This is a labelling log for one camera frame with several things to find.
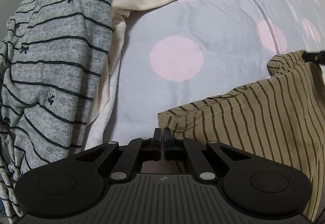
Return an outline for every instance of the silver screw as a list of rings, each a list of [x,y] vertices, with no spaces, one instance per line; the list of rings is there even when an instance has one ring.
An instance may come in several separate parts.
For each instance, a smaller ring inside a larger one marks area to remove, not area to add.
[[[110,175],[110,177],[114,180],[123,180],[126,178],[126,173],[123,172],[114,172]]]
[[[216,175],[211,172],[200,173],[200,178],[203,180],[213,180],[215,177]]]

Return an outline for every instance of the cream garment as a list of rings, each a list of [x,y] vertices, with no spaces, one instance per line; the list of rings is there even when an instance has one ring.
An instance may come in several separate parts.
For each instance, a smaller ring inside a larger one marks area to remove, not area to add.
[[[158,8],[173,1],[175,0],[111,0],[113,29],[112,45],[89,114],[88,128],[84,138],[85,150],[102,144],[103,132],[113,110],[118,79],[115,78],[111,80],[111,76],[113,74],[114,76],[118,76],[119,73],[119,64],[117,64],[117,62],[119,62],[124,43],[126,29],[125,18],[129,17],[134,11],[145,11]]]

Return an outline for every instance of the brown striped fabric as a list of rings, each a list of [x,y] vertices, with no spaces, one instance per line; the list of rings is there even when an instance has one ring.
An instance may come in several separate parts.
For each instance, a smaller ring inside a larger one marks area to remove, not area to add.
[[[304,211],[313,221],[324,183],[325,85],[303,51],[276,55],[272,77],[158,114],[159,127],[200,144],[217,140],[301,170],[313,192]]]

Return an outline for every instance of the polka dot bed sheet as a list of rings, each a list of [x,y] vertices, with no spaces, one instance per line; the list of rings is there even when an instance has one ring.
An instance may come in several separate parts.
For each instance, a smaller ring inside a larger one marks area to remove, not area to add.
[[[324,49],[324,7],[325,0],[178,0],[132,14],[103,141],[152,137],[159,112],[266,79],[275,54]]]

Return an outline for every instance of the gray striped fabric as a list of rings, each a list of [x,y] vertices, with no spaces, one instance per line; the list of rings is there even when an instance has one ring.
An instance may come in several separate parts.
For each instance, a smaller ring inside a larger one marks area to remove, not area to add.
[[[0,45],[0,199],[21,174],[79,152],[112,40],[110,0],[25,0]]]
[[[276,55],[272,77],[158,114],[175,137],[221,141],[301,170],[311,180],[304,211],[314,220],[324,183],[325,85],[319,65],[302,51]]]

